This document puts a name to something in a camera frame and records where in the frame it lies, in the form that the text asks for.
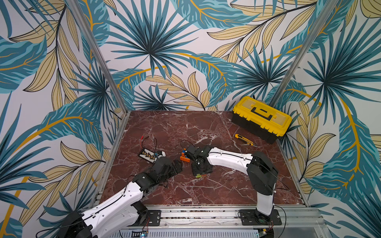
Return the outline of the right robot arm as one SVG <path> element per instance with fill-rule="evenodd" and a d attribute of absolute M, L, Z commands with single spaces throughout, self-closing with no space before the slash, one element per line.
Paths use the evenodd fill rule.
<path fill-rule="evenodd" d="M 242 154 L 210 145 L 203 148 L 190 145 L 183 150 L 180 159 L 191 163 L 195 176 L 212 173 L 214 166 L 230 168 L 247 175 L 257 192 L 256 213 L 266 218 L 273 213 L 278 169 L 264 153 L 256 151 L 252 154 Z"/>

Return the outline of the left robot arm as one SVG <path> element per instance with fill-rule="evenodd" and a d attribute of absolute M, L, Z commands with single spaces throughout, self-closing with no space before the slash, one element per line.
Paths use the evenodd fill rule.
<path fill-rule="evenodd" d="M 181 173 L 180 160 L 158 158 L 151 168 L 134 176 L 125 188 L 94 208 L 73 211 L 63 221 L 57 238 L 107 238 L 123 227 L 141 225 L 147 219 L 142 198 Z"/>

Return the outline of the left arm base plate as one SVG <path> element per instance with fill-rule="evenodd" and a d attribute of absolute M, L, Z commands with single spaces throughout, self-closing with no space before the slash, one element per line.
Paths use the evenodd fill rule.
<path fill-rule="evenodd" d="M 161 221 L 161 210 L 147 210 L 143 214 L 139 214 L 137 221 L 130 225 L 130 227 L 138 227 L 148 224 L 149 227 L 160 226 Z"/>

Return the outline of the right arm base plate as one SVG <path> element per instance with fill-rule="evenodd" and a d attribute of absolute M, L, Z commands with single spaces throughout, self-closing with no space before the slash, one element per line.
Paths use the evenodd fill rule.
<path fill-rule="evenodd" d="M 238 217 L 243 226 L 269 226 L 282 225 L 278 210 L 273 210 L 270 215 L 264 215 L 257 209 L 241 209 L 238 211 Z"/>

